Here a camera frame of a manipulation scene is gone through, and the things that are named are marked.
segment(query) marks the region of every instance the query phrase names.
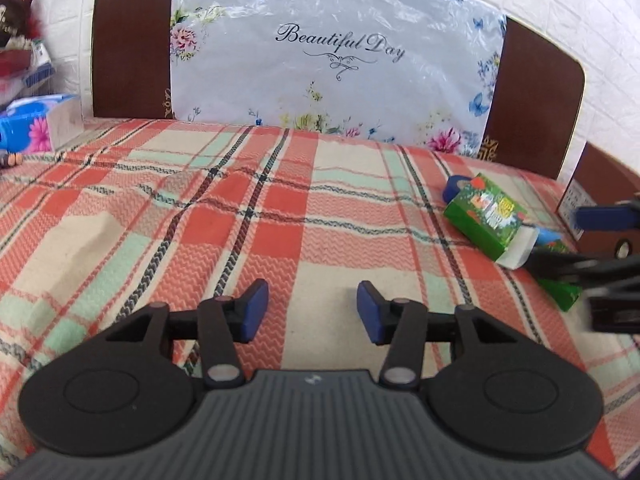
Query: green box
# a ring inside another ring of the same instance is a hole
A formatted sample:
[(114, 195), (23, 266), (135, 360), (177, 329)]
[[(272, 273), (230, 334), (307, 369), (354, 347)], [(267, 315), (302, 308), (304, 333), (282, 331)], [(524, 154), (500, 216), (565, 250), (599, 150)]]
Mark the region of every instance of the green box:
[[(560, 240), (551, 242), (544, 246), (549, 251), (556, 253), (570, 253), (569, 248)], [(571, 283), (556, 282), (555, 280), (538, 279), (538, 283), (554, 299), (556, 305), (564, 312), (567, 312), (580, 297), (582, 289)]]
[(444, 210), (444, 216), (494, 262), (510, 246), (526, 215), (526, 209), (482, 173)]

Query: blue box with pink flower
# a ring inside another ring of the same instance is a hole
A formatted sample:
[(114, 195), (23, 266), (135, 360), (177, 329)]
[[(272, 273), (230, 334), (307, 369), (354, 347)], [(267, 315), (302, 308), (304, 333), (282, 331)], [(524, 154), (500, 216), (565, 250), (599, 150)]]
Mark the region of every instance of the blue box with pink flower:
[(60, 149), (83, 131), (80, 98), (71, 94), (27, 97), (0, 113), (0, 150), (39, 153)]

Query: bed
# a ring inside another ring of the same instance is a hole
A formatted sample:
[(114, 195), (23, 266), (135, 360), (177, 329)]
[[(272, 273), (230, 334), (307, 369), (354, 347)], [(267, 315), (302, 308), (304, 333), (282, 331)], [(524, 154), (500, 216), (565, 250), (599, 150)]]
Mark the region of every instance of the bed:
[[(475, 303), (588, 371), (605, 415), (589, 451), (619, 474), (640, 453), (639, 341), (584, 332), (524, 270), (492, 264), (443, 217), (451, 174), (482, 171), (540, 225), (561, 187), (480, 160), (256, 126), (93, 120), (74, 146), (0, 172), (0, 469), (33, 450), (17, 415), (24, 381), (142, 307), (172, 310), (270, 284), (256, 368), (368, 368), (358, 282), (436, 312)], [(449, 363), (427, 345), (424, 374)], [(199, 373), (192, 344), (174, 361)]]

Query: brown box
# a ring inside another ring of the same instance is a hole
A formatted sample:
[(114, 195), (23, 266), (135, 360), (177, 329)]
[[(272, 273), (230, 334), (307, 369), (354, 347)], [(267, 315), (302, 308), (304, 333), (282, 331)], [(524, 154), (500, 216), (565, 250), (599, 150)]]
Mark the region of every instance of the brown box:
[(613, 205), (640, 192), (640, 176), (615, 157), (587, 142), (562, 200), (558, 215), (583, 254), (624, 257), (640, 253), (640, 230), (624, 232), (582, 231), (572, 224), (571, 212), (588, 205)]

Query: pink flower print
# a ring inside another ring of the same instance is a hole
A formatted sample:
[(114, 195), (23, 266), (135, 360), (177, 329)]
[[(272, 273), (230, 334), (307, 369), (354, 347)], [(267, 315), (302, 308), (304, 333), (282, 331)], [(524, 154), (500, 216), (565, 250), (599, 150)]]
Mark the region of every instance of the pink flower print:
[(344, 136), (345, 137), (357, 137), (360, 135), (360, 129), (357, 126), (354, 126), (353, 128), (349, 128)]
[(51, 141), (49, 140), (49, 125), (44, 117), (37, 117), (29, 127), (30, 144), (26, 153), (50, 152)]
[(188, 59), (198, 49), (196, 33), (181, 23), (176, 23), (171, 30), (171, 48), (175, 55)]
[(462, 142), (460, 134), (453, 131), (439, 132), (435, 137), (429, 139), (427, 146), (434, 152), (454, 153)]

